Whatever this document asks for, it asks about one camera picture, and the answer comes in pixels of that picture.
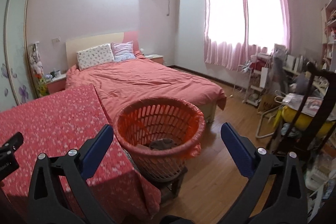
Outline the bed with coral duvet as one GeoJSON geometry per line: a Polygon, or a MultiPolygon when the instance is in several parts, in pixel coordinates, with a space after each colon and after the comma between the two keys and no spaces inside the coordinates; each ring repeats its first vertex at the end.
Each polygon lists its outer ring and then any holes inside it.
{"type": "Polygon", "coordinates": [[[224,90],[212,81],[166,67],[136,52],[135,59],[106,63],[79,70],[76,65],[67,71],[66,88],[92,84],[108,120],[133,101],[151,97],[174,97],[197,107],[226,106],[224,90]]]}

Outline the pink right nightstand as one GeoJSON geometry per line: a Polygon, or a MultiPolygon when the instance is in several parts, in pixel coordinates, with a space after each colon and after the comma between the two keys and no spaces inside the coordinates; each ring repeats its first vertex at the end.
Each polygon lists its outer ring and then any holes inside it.
{"type": "Polygon", "coordinates": [[[155,62],[155,63],[159,63],[159,64],[164,64],[164,56],[163,55],[158,55],[158,54],[149,54],[149,55],[145,55],[144,57],[146,57],[147,59],[150,59],[151,61],[155,62]]]}

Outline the orange plastic laundry basket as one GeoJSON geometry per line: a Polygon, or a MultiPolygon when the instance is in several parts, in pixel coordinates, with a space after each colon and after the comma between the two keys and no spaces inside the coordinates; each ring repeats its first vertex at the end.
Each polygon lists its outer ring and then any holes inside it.
{"type": "Polygon", "coordinates": [[[121,109],[113,121],[114,134],[139,171],[157,182],[177,178],[188,159],[201,152],[201,138],[206,128],[198,107],[171,97],[137,100],[121,109]],[[151,150],[149,144],[170,138],[172,149],[151,150]]]}

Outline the plush toy column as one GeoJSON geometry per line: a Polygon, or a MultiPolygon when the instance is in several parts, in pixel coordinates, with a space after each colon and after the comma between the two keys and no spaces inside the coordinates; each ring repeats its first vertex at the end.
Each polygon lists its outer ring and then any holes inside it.
{"type": "Polygon", "coordinates": [[[45,74],[43,70],[43,64],[38,50],[39,42],[30,44],[29,50],[29,63],[31,69],[31,75],[33,83],[38,97],[44,97],[49,95],[45,74]]]}

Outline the cardboard box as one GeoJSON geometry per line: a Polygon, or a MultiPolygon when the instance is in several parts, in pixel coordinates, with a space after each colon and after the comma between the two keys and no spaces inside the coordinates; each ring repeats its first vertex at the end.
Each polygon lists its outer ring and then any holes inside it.
{"type": "Polygon", "coordinates": [[[261,101],[257,109],[258,113],[263,113],[280,106],[280,104],[275,101],[275,98],[276,96],[273,94],[264,94],[261,97],[261,101]]]}

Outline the dark wooden chair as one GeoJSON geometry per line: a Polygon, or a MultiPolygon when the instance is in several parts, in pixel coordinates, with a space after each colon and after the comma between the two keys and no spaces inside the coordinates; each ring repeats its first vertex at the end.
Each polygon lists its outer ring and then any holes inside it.
{"type": "Polygon", "coordinates": [[[335,73],[319,70],[312,62],[307,63],[306,69],[310,73],[306,93],[282,97],[275,131],[266,146],[274,155],[284,156],[293,151],[304,162],[319,153],[335,132],[335,73]],[[329,83],[323,98],[311,96],[315,77],[323,77],[329,83]]]}

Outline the wall power socket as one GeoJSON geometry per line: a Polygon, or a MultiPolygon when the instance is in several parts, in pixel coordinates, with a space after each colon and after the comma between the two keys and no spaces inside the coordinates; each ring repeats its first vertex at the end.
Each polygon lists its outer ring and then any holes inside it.
{"type": "Polygon", "coordinates": [[[59,42],[60,42],[60,37],[58,37],[58,38],[53,38],[53,39],[52,39],[52,42],[53,42],[53,43],[59,43],[59,42]]]}

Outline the white floral pillow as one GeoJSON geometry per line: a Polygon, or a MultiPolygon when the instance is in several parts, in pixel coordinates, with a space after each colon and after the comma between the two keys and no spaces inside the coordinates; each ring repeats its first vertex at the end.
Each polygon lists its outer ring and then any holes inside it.
{"type": "Polygon", "coordinates": [[[76,52],[78,67],[81,71],[114,62],[114,55],[110,44],[95,46],[76,52]]]}

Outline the red floral tablecloth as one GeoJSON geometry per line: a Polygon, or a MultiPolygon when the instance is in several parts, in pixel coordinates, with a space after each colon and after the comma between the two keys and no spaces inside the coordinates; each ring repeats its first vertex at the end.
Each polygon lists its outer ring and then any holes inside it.
{"type": "MultiPolygon", "coordinates": [[[[15,153],[19,168],[4,180],[3,191],[14,209],[26,217],[33,168],[40,153],[63,156],[80,148],[109,123],[92,85],[83,85],[39,98],[1,112],[1,142],[16,132],[24,137],[15,153]]],[[[116,221],[128,215],[149,219],[159,212],[161,192],[132,165],[114,140],[88,186],[116,221]]]]}

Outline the grey sock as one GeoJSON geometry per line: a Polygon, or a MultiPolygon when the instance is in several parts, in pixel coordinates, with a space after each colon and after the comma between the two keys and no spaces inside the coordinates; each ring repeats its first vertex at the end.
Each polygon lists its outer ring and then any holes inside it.
{"type": "Polygon", "coordinates": [[[175,143],[175,141],[173,141],[173,139],[170,138],[157,139],[149,144],[149,148],[151,150],[157,150],[157,151],[172,149],[176,146],[177,144],[175,143]]]}

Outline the pink striped pillow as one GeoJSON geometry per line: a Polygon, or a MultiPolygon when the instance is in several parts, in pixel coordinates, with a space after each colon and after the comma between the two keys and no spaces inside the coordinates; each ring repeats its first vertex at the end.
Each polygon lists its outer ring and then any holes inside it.
{"type": "Polygon", "coordinates": [[[112,43],[111,48],[115,62],[135,59],[133,41],[125,43],[112,43]]]}

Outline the sliding wardrobe with flowers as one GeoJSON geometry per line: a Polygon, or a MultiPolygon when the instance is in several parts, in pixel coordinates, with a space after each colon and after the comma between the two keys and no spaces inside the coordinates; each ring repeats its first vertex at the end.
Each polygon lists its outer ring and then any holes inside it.
{"type": "Polygon", "coordinates": [[[36,98],[26,42],[28,0],[1,0],[1,111],[36,98]]]}

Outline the white bookshelf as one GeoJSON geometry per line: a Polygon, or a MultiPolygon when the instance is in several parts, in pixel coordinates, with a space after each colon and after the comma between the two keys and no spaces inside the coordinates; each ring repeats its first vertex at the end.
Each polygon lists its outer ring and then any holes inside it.
{"type": "Polygon", "coordinates": [[[322,16],[322,65],[335,72],[335,0],[321,11],[322,16]]]}

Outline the pink window curtain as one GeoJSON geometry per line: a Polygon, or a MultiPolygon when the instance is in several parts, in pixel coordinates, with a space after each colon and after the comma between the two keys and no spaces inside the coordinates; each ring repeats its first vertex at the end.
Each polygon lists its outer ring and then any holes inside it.
{"type": "Polygon", "coordinates": [[[206,64],[233,71],[276,44],[291,49],[288,0],[205,0],[206,64]]]}

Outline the pink left nightstand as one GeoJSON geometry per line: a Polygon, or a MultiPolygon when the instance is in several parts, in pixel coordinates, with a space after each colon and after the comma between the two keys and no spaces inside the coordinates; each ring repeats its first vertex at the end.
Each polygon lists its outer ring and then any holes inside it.
{"type": "Polygon", "coordinates": [[[66,74],[53,78],[47,83],[47,88],[50,94],[63,91],[66,88],[66,74]]]}

